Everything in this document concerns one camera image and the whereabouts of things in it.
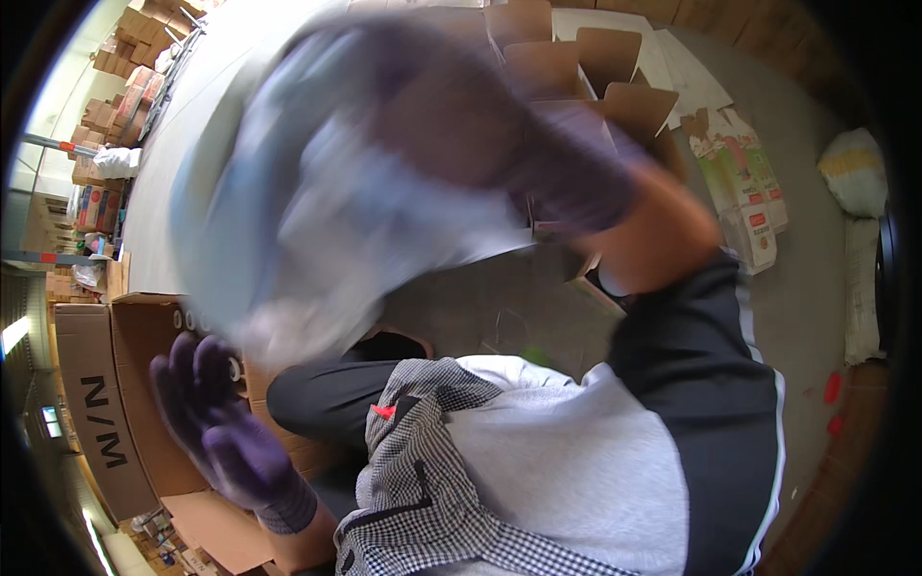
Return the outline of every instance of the white wall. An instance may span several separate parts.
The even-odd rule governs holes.
[[[124,93],[124,79],[95,70],[89,57],[115,30],[115,23],[128,2],[100,0],[89,13],[48,76],[27,122],[27,132],[68,140],[80,123],[89,99],[107,100],[116,93]],[[68,197],[73,189],[70,174],[74,161],[67,159],[65,152],[47,150],[36,180],[40,155],[41,147],[19,146],[17,157],[22,161],[15,165],[12,187],[28,191],[35,180],[37,191]]]

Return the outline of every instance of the sleeve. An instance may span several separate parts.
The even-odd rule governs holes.
[[[784,379],[755,347],[747,282],[720,251],[693,276],[640,296],[611,339],[609,365],[679,449],[686,574],[751,570],[778,510]]]

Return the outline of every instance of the warehouse floor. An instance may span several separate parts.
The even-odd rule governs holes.
[[[182,291],[166,247],[173,174],[246,54],[257,44],[278,45],[311,16],[344,12],[346,3],[286,0],[266,10],[258,0],[233,0],[211,15],[208,35],[145,142],[125,223],[131,290]],[[845,127],[791,80],[747,55],[695,33],[672,31],[751,117],[787,202],[790,222],[778,237],[777,263],[753,279],[751,300],[764,359],[787,383],[787,464],[769,547],[817,472],[826,424],[836,409],[822,402],[822,387],[843,364],[845,220],[815,165]],[[711,205],[687,139],[679,130],[673,135],[690,167],[689,187]],[[541,247],[428,275],[387,299],[383,322],[429,339],[440,356],[514,353],[532,345],[544,349],[559,370],[581,376],[603,358],[616,319],[562,283],[563,259],[561,250]]]

